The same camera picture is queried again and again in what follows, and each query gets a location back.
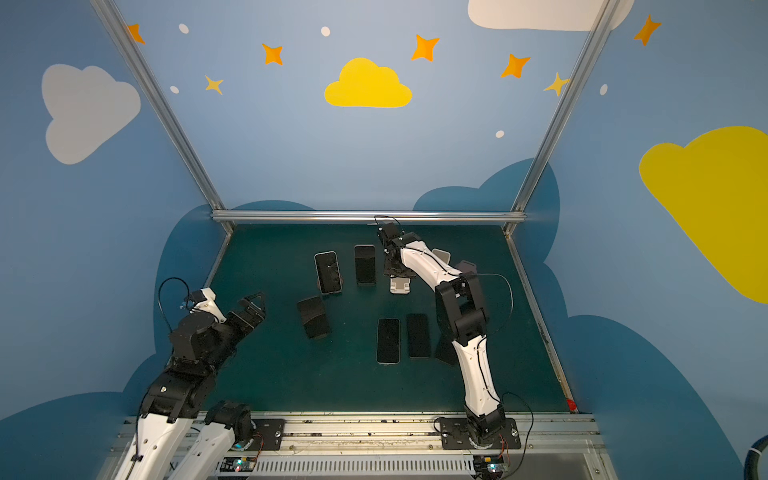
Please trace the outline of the black phone front stand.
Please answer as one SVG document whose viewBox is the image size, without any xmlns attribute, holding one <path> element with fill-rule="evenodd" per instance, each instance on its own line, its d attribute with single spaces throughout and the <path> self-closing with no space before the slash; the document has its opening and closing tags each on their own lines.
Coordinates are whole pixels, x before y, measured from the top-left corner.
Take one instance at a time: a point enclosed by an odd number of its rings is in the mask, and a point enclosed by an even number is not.
<svg viewBox="0 0 768 480">
<path fill-rule="evenodd" d="M 458 364 L 456 351 L 449 338 L 443 335 L 440 336 L 435 348 L 434 358 L 446 365 L 455 366 Z"/>
</svg>

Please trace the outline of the pink-edged phone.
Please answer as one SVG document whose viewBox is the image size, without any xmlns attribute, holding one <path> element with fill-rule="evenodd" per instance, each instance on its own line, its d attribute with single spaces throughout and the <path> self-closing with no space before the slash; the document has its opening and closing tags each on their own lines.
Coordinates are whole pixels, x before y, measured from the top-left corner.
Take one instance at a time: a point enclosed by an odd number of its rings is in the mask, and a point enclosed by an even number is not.
<svg viewBox="0 0 768 480">
<path fill-rule="evenodd" d="M 376 249 L 374 245 L 354 246 L 355 275 L 358 285 L 376 283 Z"/>
</svg>

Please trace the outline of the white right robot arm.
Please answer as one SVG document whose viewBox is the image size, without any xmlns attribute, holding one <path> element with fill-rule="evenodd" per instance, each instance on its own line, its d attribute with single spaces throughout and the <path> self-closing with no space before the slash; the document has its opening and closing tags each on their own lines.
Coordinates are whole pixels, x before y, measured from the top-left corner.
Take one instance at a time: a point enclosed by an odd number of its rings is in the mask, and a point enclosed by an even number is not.
<svg viewBox="0 0 768 480">
<path fill-rule="evenodd" d="M 417 234 L 397 223 L 377 226 L 384 271 L 393 278 L 420 278 L 434 293 L 441 333 L 452 345 L 465 388 L 464 406 L 472 441 L 491 443 L 506 426 L 488 358 L 489 309 L 480 280 L 440 259 Z"/>
</svg>

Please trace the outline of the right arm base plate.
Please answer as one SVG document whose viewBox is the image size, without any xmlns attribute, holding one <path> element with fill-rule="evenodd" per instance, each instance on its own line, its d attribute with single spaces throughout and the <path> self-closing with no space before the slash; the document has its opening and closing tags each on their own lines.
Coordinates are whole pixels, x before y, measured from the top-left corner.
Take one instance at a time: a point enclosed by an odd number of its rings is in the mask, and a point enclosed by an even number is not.
<svg viewBox="0 0 768 480">
<path fill-rule="evenodd" d="M 481 432 L 464 417 L 437 417 L 433 429 L 444 450 L 521 450 L 522 441 L 516 421 L 506 418 L 490 432 Z"/>
</svg>

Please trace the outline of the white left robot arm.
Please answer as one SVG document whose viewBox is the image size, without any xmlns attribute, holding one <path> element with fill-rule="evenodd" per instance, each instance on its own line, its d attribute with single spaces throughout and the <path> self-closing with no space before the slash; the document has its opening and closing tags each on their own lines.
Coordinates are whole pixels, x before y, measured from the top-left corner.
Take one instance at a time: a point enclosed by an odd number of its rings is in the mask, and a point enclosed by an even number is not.
<svg viewBox="0 0 768 480">
<path fill-rule="evenodd" d="M 224 314 L 210 288 L 185 297 L 187 316 L 169 334 L 171 357 L 142 398 L 116 479 L 206 479 L 227 451 L 252 439 L 250 407 L 220 401 L 206 413 L 191 449 L 171 466 L 225 363 L 266 318 L 261 292 L 242 298 L 238 305 L 238 310 Z"/>
</svg>

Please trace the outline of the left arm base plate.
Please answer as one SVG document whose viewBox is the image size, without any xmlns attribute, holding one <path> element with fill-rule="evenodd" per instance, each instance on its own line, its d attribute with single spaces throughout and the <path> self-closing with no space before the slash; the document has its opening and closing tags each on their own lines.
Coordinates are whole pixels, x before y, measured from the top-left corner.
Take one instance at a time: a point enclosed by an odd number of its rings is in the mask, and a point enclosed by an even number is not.
<svg viewBox="0 0 768 480">
<path fill-rule="evenodd" d="M 250 436 L 239 443 L 244 451 L 278 451 L 286 421 L 282 418 L 252 418 Z"/>
</svg>

